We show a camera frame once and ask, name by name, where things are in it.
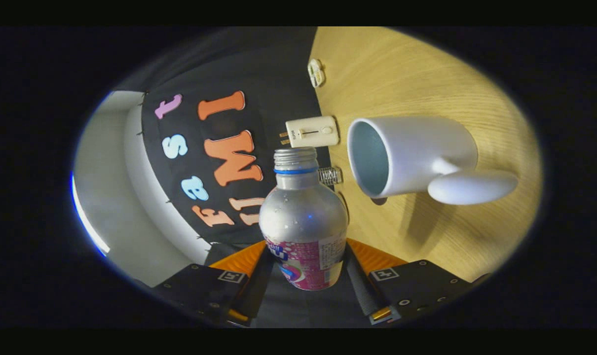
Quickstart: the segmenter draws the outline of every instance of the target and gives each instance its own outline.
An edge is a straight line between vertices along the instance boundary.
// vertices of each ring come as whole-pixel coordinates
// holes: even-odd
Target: small white device
[[[307,65],[307,73],[309,79],[312,81],[312,87],[319,87],[325,81],[325,73],[323,72],[323,65],[318,59],[312,59]]]
[[[281,137],[287,137],[281,144],[290,144],[292,148],[300,146],[330,146],[340,141],[336,120],[330,115],[295,119],[285,123],[287,132]]]

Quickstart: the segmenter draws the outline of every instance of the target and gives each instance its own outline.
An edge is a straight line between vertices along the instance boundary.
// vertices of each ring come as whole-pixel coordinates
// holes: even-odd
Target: silver aluminum bottle
[[[297,288],[333,286],[342,270],[348,215],[318,178],[316,149],[277,149],[277,186],[260,208],[260,228],[283,275]]]

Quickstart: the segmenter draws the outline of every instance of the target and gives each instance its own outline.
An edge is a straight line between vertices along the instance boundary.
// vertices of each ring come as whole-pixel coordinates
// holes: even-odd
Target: white wall
[[[129,117],[140,124],[137,104],[141,95],[117,92],[108,96],[84,130],[73,174],[85,216],[110,248],[108,259],[129,276],[153,287],[191,262],[203,263],[207,253],[204,250],[210,246],[195,238],[197,233],[173,207],[172,211],[163,208],[167,198],[150,169],[145,147],[134,147],[139,141],[126,139],[128,131],[134,130],[133,124],[126,124]],[[132,162],[126,162],[126,145],[129,153],[129,148],[133,150],[128,154]],[[128,167],[134,175],[134,186]],[[135,187],[144,191],[144,204]],[[163,231],[173,235],[165,236]]]

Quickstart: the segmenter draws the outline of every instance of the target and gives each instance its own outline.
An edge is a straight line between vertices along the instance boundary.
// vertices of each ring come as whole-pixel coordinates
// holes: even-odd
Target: letter s
[[[176,159],[178,155],[185,155],[188,151],[187,142],[182,135],[173,135],[163,139],[163,151],[169,159]]]

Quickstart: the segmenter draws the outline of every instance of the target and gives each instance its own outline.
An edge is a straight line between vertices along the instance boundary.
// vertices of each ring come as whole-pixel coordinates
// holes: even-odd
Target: white mug
[[[347,150],[353,177],[371,198],[427,190],[444,204],[472,205],[502,198],[518,185],[513,173],[475,170],[472,135],[443,117],[355,119]]]

